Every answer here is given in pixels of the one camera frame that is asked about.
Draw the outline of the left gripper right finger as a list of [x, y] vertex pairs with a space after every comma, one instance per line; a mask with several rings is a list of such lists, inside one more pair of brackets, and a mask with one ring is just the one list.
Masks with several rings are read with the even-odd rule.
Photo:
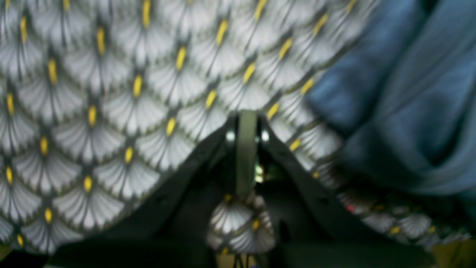
[[434, 268], [422, 248], [393, 242], [352, 215], [300, 165], [256, 113], [257, 157], [264, 181], [255, 185], [269, 212], [275, 247], [267, 268]]

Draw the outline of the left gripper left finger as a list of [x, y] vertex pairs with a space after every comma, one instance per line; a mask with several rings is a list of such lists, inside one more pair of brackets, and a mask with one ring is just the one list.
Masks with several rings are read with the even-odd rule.
[[48, 268], [215, 268], [212, 212], [248, 194], [248, 112], [233, 112], [146, 202], [112, 228], [61, 246]]

